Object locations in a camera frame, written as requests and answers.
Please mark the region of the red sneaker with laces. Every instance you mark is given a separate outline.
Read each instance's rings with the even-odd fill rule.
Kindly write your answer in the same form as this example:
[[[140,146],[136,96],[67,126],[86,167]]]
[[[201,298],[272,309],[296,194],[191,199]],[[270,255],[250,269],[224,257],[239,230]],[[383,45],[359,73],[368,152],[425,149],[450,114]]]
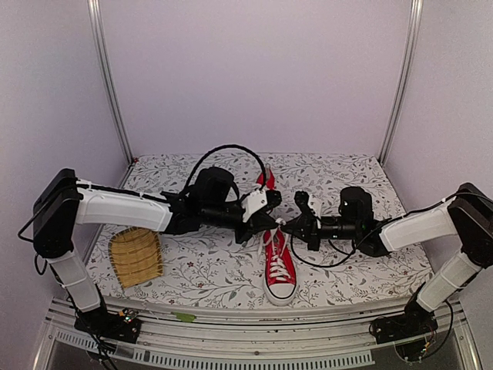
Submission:
[[[276,181],[273,175],[273,171],[271,169],[270,164],[265,164],[265,171],[260,172],[257,177],[257,185],[264,185],[267,190],[275,190],[276,189]]]

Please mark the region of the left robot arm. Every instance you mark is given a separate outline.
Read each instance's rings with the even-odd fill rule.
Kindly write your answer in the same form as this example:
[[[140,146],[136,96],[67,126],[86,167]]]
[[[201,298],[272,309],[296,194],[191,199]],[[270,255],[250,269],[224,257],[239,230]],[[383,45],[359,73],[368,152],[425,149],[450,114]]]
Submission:
[[[46,260],[75,308],[85,314],[86,324],[106,335],[115,320],[75,250],[76,227],[136,227],[175,236],[214,226],[232,230],[242,244],[275,227],[270,212],[281,200],[280,191],[266,183],[242,194],[233,175],[214,166],[202,169],[195,180],[188,179],[181,191],[161,194],[103,186],[65,168],[38,197],[18,238]]]

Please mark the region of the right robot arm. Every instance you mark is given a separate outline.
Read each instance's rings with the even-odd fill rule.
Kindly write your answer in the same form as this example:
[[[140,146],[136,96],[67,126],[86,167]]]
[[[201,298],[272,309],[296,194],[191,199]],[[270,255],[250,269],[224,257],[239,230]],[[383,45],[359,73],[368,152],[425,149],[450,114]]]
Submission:
[[[398,320],[406,336],[416,335],[444,301],[492,265],[492,200],[471,183],[429,207],[386,220],[375,219],[372,196],[361,187],[340,192],[336,217],[322,215],[321,202],[305,191],[296,192],[294,200],[300,215],[281,229],[311,251],[318,251],[322,240],[349,240],[354,251],[383,257],[440,237],[460,239],[460,250],[406,304]]]

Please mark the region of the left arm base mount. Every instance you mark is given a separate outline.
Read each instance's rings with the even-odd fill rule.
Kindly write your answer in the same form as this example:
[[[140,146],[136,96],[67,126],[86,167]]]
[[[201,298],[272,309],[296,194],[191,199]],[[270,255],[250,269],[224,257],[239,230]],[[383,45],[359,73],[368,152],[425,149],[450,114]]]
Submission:
[[[78,313],[74,327],[95,337],[135,344],[140,334],[142,321],[138,318],[127,321],[120,314],[110,313],[105,308],[98,308]]]

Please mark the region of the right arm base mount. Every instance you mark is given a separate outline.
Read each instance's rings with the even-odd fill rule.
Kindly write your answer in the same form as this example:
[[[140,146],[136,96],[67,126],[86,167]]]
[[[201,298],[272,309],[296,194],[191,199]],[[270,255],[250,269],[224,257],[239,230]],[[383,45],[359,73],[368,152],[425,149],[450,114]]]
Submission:
[[[376,318],[369,325],[369,333],[378,344],[432,333],[437,329],[434,312],[416,304],[408,304],[401,314]]]

